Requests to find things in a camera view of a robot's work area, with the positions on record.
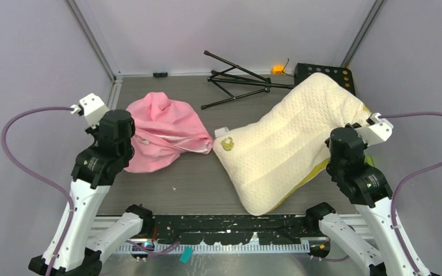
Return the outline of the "pink pillowcase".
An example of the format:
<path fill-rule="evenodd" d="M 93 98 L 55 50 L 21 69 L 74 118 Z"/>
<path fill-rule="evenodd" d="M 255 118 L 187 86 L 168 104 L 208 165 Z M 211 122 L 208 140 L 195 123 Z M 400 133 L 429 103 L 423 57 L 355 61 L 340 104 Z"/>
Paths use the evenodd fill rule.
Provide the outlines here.
<path fill-rule="evenodd" d="M 213 138 L 200 117 L 184 101 L 164 92 L 150 92 L 129 104 L 135 134 L 131 138 L 134 156 L 125 168 L 129 173 L 153 173 L 171 165 L 181 154 L 210 153 Z"/>

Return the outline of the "cream textured pillow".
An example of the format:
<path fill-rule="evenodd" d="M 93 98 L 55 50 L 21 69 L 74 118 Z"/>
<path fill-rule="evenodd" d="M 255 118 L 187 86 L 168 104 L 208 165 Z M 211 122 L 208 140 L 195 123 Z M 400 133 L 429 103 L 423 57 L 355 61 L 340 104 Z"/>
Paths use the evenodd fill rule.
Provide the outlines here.
<path fill-rule="evenodd" d="M 371 112 L 331 77 L 315 73 L 292 89 L 257 122 L 217 137 L 213 150 L 245 210 L 276 209 L 323 171 L 330 132 L 367 124 Z"/>

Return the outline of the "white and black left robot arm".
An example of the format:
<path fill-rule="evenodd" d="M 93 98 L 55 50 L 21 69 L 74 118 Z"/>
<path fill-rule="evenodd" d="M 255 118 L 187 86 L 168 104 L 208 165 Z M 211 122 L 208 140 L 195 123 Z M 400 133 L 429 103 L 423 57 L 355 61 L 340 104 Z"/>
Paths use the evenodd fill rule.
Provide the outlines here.
<path fill-rule="evenodd" d="M 149 237 L 154 229 L 151 210 L 129 206 L 118 221 L 94 238 L 89 233 L 97 211 L 115 177 L 129 165 L 134 149 L 134 121 L 126 110 L 107 111 L 96 129 L 89 128 L 94 144 L 75 160 L 66 205 L 56 234 L 28 269 L 38 275 L 99 275 L 105 261 L 128 239 Z"/>

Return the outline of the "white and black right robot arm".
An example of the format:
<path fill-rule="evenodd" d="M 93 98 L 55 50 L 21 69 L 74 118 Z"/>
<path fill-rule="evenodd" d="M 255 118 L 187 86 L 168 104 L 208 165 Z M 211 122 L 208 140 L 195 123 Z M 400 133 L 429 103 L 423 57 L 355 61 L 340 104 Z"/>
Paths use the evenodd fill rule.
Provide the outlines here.
<path fill-rule="evenodd" d="M 323 202 L 306 211 L 306 230 L 336 242 L 365 275 L 432 275 L 408 241 L 391 204 L 396 195 L 384 174 L 365 161 L 367 147 L 387 141 L 391 125 L 347 125 L 332 130 L 325 141 L 329 153 L 327 173 L 368 226 L 376 246 L 359 236 L 336 210 Z"/>

